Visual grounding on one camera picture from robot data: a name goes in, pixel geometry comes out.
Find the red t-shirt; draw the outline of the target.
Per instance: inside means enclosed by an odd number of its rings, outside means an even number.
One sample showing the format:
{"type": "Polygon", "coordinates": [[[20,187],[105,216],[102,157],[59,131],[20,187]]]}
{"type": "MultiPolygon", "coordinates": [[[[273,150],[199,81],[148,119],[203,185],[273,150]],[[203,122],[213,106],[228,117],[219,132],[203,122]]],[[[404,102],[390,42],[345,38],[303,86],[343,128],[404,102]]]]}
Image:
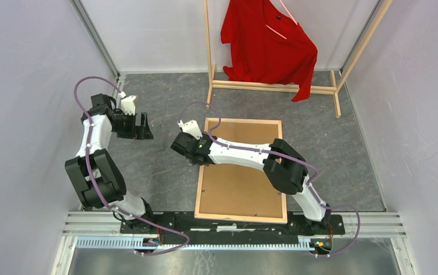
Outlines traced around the red t-shirt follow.
{"type": "Polygon", "coordinates": [[[299,90],[293,102],[307,100],[318,49],[303,28],[271,1],[230,1],[221,29],[230,45],[230,81],[287,85],[299,90]]]}

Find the brown cardboard backing board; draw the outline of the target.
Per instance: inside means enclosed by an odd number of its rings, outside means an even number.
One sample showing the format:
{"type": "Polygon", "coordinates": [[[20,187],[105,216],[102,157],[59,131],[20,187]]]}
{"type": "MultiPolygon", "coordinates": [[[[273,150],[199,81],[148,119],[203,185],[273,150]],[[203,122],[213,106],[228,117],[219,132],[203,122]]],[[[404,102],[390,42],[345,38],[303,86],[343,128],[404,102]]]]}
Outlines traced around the brown cardboard backing board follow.
{"type": "MultiPolygon", "coordinates": [[[[271,144],[283,137],[280,120],[205,120],[205,129],[232,142],[271,144]]],[[[202,166],[199,171],[195,218],[286,223],[286,195],[270,184],[262,170],[232,164],[202,166]]]]}

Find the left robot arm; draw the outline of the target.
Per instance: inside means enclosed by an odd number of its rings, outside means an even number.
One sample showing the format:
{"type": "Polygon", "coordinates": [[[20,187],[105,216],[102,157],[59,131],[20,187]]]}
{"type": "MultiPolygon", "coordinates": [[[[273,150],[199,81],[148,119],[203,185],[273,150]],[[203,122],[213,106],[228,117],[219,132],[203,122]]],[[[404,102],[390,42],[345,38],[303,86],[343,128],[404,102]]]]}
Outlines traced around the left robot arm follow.
{"type": "Polygon", "coordinates": [[[146,234],[156,226],[151,206],[143,198],[128,193],[108,145],[114,133],[132,140],[152,140],[154,136],[147,113],[136,113],[136,96],[120,95],[120,106],[108,95],[91,97],[92,108],[81,117],[84,127],[81,146],[76,156],[65,162],[65,170],[82,206],[111,210],[123,223],[146,234]]]}

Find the pink clothes hanger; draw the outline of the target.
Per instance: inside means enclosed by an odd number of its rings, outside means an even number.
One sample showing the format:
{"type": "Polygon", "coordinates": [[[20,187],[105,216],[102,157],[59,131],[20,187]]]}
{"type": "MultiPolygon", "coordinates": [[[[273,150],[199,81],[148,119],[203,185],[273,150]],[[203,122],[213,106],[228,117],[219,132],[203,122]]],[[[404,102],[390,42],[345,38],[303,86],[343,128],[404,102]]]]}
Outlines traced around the pink clothes hanger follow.
{"type": "MultiPolygon", "coordinates": [[[[282,0],[279,0],[279,3],[282,5],[283,9],[285,10],[285,12],[287,13],[288,17],[291,19],[291,21],[295,24],[295,26],[298,26],[298,21],[295,19],[295,17],[292,15],[292,13],[289,11],[289,9],[287,8],[287,6],[285,5],[285,3],[282,0]]],[[[282,35],[281,33],[277,32],[274,28],[271,28],[269,25],[266,25],[266,27],[271,30],[272,32],[274,32],[275,34],[277,34],[279,37],[283,38],[283,39],[287,39],[286,36],[282,35]]]]}

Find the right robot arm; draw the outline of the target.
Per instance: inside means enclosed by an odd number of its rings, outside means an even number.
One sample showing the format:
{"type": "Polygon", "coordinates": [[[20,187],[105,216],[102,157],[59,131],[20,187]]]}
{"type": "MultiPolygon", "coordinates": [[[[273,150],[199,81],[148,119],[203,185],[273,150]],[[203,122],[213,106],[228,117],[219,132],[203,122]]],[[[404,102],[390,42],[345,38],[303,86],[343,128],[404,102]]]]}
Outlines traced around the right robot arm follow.
{"type": "Polygon", "coordinates": [[[314,166],[283,139],[276,138],[270,144],[247,144],[207,133],[196,138],[180,132],[170,148],[191,164],[234,164],[262,171],[275,190],[294,198],[311,232],[321,234],[330,227],[330,207],[320,198],[308,174],[314,166]]]}

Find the wooden clothes rack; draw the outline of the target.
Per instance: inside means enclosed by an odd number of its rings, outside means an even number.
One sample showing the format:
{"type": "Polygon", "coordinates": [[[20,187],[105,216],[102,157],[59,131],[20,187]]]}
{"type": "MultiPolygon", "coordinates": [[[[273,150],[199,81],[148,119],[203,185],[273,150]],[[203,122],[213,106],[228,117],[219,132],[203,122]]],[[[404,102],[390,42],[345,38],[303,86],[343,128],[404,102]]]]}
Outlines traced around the wooden clothes rack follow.
{"type": "MultiPolygon", "coordinates": [[[[298,87],[294,84],[282,85],[282,84],[265,84],[260,82],[244,82],[244,81],[229,81],[229,80],[216,80],[214,78],[216,72],[216,64],[212,62],[212,47],[210,39],[210,29],[209,29],[209,12],[208,12],[208,1],[203,0],[204,8],[204,21],[205,21],[205,37],[206,37],[206,53],[208,62],[208,94],[206,97],[206,108],[209,109],[211,105],[211,100],[213,96],[213,89],[239,89],[239,90],[249,90],[249,91],[268,91],[268,92],[287,92],[296,93],[298,87]]],[[[367,21],[364,30],[361,32],[360,39],[355,43],[353,52],[347,57],[346,64],[339,70],[340,80],[337,81],[335,78],[335,72],[330,71],[330,86],[311,86],[311,93],[315,95],[327,95],[332,96],[334,101],[334,111],[337,118],[341,117],[341,106],[339,101],[339,93],[341,88],[345,85],[348,77],[353,71],[358,60],[362,56],[362,53],[366,49],[369,41],[373,37],[375,31],[377,30],[379,24],[383,20],[385,14],[391,7],[393,1],[378,1],[374,7],[374,10],[367,21]]]]}

